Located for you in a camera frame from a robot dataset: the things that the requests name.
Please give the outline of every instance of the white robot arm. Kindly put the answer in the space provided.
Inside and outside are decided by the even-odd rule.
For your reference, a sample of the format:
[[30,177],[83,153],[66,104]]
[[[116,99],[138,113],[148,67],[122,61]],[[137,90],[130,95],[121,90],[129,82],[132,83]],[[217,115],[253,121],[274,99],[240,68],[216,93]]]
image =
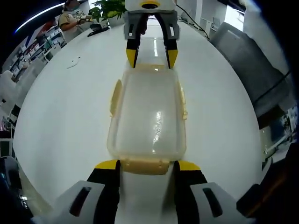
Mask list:
[[144,33],[144,24],[149,15],[155,16],[160,23],[168,67],[173,68],[178,55],[177,40],[180,32],[175,6],[174,0],[126,0],[124,34],[128,40],[126,53],[132,68],[136,66],[140,35]]
[[133,12],[155,13],[173,11],[176,7],[174,0],[126,0],[126,9]]

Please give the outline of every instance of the person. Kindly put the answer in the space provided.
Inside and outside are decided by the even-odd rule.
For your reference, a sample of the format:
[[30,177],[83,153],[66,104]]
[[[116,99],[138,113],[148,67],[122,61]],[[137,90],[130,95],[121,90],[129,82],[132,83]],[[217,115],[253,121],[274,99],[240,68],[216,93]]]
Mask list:
[[86,30],[86,27],[82,26],[86,20],[81,19],[84,13],[79,10],[79,6],[77,0],[67,0],[58,19],[58,25],[67,43]]

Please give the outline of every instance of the gray chair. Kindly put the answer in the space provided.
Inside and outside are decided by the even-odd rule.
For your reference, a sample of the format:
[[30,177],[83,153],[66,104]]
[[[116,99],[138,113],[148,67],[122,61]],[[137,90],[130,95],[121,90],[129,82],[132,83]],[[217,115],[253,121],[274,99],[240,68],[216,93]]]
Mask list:
[[224,22],[213,35],[211,43],[227,59],[240,78],[257,117],[269,112],[288,96],[289,86],[284,80],[256,102],[281,80],[284,74],[273,68],[256,42],[244,32]]

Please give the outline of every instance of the black cable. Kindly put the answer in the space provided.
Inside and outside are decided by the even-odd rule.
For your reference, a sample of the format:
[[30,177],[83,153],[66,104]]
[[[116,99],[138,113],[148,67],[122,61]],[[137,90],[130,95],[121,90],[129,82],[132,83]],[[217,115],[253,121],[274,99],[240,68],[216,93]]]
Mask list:
[[192,17],[186,12],[186,10],[184,10],[181,6],[179,6],[178,4],[177,4],[177,7],[179,7],[180,9],[182,9],[186,14],[187,14],[187,16],[200,28],[200,31],[203,31],[203,32],[205,32],[205,35],[206,35],[206,38],[207,38],[207,40],[209,41],[210,40],[210,38],[209,38],[209,36],[208,36],[208,34],[206,33],[206,31],[200,26],[200,25],[198,25],[197,24],[197,22],[196,21],[194,21],[194,19],[192,19]]
[[264,94],[259,96],[254,102],[253,106],[264,96],[266,96],[269,92],[271,92],[274,88],[276,88],[282,81],[285,80],[285,78],[291,73],[291,71],[288,71],[276,84],[274,84],[270,89],[268,89]]

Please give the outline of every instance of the white table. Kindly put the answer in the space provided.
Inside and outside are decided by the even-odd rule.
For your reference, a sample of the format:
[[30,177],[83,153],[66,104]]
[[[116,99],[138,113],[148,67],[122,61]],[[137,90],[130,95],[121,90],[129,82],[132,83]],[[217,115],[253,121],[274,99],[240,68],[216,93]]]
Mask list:
[[[165,54],[160,27],[149,22],[152,25],[142,42],[150,44],[141,44],[139,62]],[[225,58],[194,29],[179,25],[175,70],[189,113],[184,159],[199,165],[209,182],[239,198],[261,174],[253,106]],[[72,40],[46,65],[16,125],[16,156],[32,185],[50,204],[77,181],[86,180],[96,164],[111,159],[106,147],[109,105],[115,83],[128,67],[126,41],[122,26],[87,37],[90,32]],[[132,223],[131,214],[133,223],[145,221],[144,216],[148,223],[160,222],[165,217],[161,217],[161,204],[169,173],[123,173],[121,204],[127,205],[119,206],[116,223]],[[175,222],[174,210],[170,217],[167,220]]]

